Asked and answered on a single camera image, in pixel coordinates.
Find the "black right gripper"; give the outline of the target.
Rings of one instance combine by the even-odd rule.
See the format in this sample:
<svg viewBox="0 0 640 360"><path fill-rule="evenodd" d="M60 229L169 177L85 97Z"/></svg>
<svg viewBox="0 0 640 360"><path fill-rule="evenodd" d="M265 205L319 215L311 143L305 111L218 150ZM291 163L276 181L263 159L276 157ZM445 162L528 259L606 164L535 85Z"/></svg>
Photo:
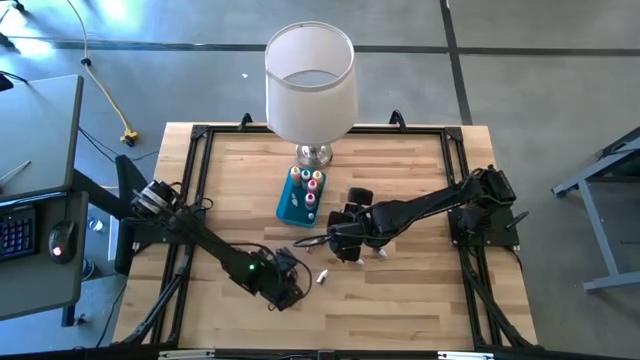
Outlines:
<svg viewBox="0 0 640 360"><path fill-rule="evenodd" d="M343 210L329 214L329 247L342 262L356 263L361 258L365 237L372 233L368 208L372 205L373 196L371 190L352 187L348 191Z"/></svg>

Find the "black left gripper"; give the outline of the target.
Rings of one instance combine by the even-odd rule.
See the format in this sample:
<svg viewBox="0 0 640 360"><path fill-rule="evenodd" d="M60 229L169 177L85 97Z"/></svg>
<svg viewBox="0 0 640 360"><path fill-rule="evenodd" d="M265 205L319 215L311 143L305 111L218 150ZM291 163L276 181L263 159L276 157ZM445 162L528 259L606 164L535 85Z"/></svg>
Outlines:
<svg viewBox="0 0 640 360"><path fill-rule="evenodd" d="M285 310L305 297L305 292L298 285L296 266L301 262L286 247L278 248L275 255L266 259L266 272L259 290L277 310Z"/></svg>

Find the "teal plastic bin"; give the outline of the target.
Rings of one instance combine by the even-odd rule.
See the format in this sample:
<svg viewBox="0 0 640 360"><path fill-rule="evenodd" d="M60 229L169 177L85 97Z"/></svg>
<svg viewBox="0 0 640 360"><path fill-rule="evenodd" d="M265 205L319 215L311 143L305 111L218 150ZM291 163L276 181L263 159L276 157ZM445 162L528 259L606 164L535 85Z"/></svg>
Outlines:
<svg viewBox="0 0 640 360"><path fill-rule="evenodd" d="M311 172L311 179L313 179L312 174L316 170L309 169L309 168L300 168L300 167L298 168L301 171L304 169L308 169ZM305 196L309 192L307 191L307 188L304 189L302 187L301 181L299 184L295 184L292 181L290 177L290 169L286 177L283 191L276 209L276 217L280 219L283 223L288 225L300 226L305 228L314 227L318 217L318 208L320 206L323 189L327 182L327 176L324 172L321 171L324 175L324 181L322 184L318 184L318 192L315 194L317 198L316 207L313 210L308 210L305 206ZM293 206L292 204L292 201L291 201L292 193L296 195L297 200L299 202L299 205L297 207ZM308 220L308 213L310 212L315 214L315 220L313 221Z"/></svg>

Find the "white shade metal table lamp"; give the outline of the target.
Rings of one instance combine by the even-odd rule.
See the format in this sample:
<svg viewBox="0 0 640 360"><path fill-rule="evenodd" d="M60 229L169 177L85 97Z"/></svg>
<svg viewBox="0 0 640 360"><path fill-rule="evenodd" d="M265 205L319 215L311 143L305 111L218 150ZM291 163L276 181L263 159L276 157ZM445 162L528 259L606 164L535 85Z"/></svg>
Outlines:
<svg viewBox="0 0 640 360"><path fill-rule="evenodd" d="M296 146L301 166L328 166L331 145L358 120L351 39L327 23L298 22L273 35L264 55L268 128Z"/></svg>

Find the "black equipment stand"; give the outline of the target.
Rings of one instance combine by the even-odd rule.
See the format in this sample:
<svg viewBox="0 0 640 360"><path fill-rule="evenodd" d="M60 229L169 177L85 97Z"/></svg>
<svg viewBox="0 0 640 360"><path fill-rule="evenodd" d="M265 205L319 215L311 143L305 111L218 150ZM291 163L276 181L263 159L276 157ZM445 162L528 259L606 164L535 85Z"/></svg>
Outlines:
<svg viewBox="0 0 640 360"><path fill-rule="evenodd" d="M115 159L115 164L118 176L119 201L124 214L119 221L114 268L118 273L128 276L134 257L135 228L125 221L125 218L135 216L131 209L134 192L141 191L148 182L133 161L126 155L118 155Z"/></svg>

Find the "black computer mouse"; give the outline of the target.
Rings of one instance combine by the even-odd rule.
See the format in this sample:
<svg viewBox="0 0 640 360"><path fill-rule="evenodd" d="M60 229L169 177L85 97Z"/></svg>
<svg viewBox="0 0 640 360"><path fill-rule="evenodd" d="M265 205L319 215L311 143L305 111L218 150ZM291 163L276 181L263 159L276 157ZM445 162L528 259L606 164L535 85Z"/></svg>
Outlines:
<svg viewBox="0 0 640 360"><path fill-rule="evenodd" d="M55 263L66 264L74 258L76 229L76 224L70 220L60 221L52 227L48 238L48 248Z"/></svg>

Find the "dark grey desk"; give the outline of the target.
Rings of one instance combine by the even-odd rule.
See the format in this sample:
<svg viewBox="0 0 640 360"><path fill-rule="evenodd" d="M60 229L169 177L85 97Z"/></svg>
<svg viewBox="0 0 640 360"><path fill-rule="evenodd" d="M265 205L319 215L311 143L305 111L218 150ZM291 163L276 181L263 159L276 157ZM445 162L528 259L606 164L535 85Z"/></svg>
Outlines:
<svg viewBox="0 0 640 360"><path fill-rule="evenodd" d="M81 294L82 269L89 197L85 192L0 205L0 321L75 305ZM28 221L30 254L7 254L16 239L4 238L10 222ZM54 261L49 235L62 222L73 224L70 244L74 256L66 263Z"/></svg>

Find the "black keyboard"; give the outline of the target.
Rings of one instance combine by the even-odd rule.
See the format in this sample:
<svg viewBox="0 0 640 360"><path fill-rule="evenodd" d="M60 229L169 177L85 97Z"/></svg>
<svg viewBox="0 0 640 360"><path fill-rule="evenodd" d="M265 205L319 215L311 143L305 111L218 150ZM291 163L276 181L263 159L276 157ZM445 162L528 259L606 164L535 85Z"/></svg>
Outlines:
<svg viewBox="0 0 640 360"><path fill-rule="evenodd" d="M38 252L33 205L0 208L0 262Z"/></svg>

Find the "white bracket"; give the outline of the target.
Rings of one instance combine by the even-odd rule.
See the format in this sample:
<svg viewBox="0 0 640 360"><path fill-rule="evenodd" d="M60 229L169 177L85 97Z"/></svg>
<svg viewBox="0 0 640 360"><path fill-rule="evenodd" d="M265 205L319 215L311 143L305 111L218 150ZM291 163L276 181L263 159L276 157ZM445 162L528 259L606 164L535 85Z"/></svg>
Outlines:
<svg viewBox="0 0 640 360"><path fill-rule="evenodd" d="M438 351L438 360L494 360L492 353L466 351Z"/></svg>
<svg viewBox="0 0 640 360"><path fill-rule="evenodd" d="M175 349L161 351L157 360L209 360L215 358L214 349Z"/></svg>

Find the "black aluminium rig frame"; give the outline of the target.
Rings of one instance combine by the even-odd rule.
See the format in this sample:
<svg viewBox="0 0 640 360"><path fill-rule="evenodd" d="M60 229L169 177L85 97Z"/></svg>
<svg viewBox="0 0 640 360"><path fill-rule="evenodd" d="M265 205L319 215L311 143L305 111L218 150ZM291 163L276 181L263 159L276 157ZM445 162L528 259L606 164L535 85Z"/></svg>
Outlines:
<svg viewBox="0 0 640 360"><path fill-rule="evenodd" d="M291 246L310 230L280 222L275 214L292 144L253 123L240 130L222 124L204 128L188 189L202 192L207 226L229 242ZM328 184L315 232L340 210L350 187L364 187L379 200L408 200L445 187L468 166L494 159L482 126L359 125L333 146ZM307 296L285 311L240 289L220 264L196 250L184 292L170 299L164 332L182 349L214 349L217 358L362 360L401 356L433 358L438 351L473 347L460 256L451 244L447 218L416 222L364 265L337 260L327 247L296 251ZM316 282L328 271L326 281Z"/></svg>

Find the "blue-grey table frame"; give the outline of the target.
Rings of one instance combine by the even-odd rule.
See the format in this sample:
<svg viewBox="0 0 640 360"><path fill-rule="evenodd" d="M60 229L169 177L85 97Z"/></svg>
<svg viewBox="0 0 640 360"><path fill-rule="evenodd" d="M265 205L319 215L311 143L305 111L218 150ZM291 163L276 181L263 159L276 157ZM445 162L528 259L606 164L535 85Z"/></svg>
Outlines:
<svg viewBox="0 0 640 360"><path fill-rule="evenodd" d="M579 170L568 179L551 188L552 194L557 198L562 198L574 190L580 192L584 208L605 262L608 275L584 282L583 289L586 293L619 288L627 285L640 285L640 271L626 273L619 271L603 226L603 218L598 212L591 193L591 183L593 180L608 173L614 165L621 163L636 152L640 152L640 126L606 146L603 149L601 157L593 164Z"/></svg>

